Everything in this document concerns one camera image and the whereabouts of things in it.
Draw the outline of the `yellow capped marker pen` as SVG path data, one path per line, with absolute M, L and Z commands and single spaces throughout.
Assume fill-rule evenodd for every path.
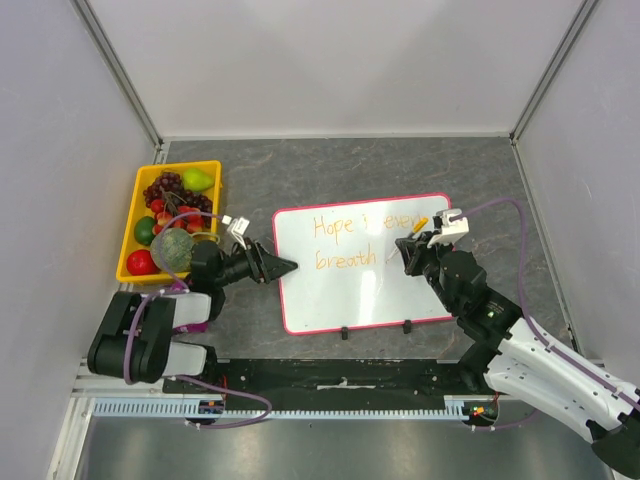
M 422 217 L 411 229 L 411 231 L 405 236 L 402 237 L 402 240 L 411 240 L 414 239 L 426 226 L 429 222 L 428 217 Z M 391 253 L 387 256 L 385 262 L 389 263 L 397 254 L 399 253 L 399 247 L 397 244 L 394 244 L 394 248 Z

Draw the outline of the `pink framed whiteboard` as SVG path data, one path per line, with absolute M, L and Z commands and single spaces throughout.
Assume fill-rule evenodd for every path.
M 280 281 L 291 335 L 450 320 L 424 279 L 404 272 L 395 240 L 430 229 L 444 193 L 293 207 L 272 217 L 275 253 L 297 269 Z

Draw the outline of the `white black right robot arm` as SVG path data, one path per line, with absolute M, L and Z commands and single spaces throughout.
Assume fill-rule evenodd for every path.
M 492 289 L 469 252 L 399 238 L 404 272 L 423 277 L 473 344 L 460 361 L 467 392 L 487 387 L 555 418 L 620 475 L 639 476 L 639 389 L 555 339 L 520 306 Z

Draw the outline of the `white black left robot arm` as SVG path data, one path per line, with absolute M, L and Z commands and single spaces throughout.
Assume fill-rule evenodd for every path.
M 192 248 L 184 290 L 113 295 L 90 345 L 88 369 L 127 384 L 184 375 L 196 392 L 211 392 L 219 382 L 218 367 L 207 361 L 204 347 L 175 343 L 174 334 L 216 320 L 226 300 L 225 287 L 244 279 L 268 284 L 297 268 L 296 262 L 269 253 L 258 242 L 237 243 L 227 254 L 215 242 L 202 241 Z

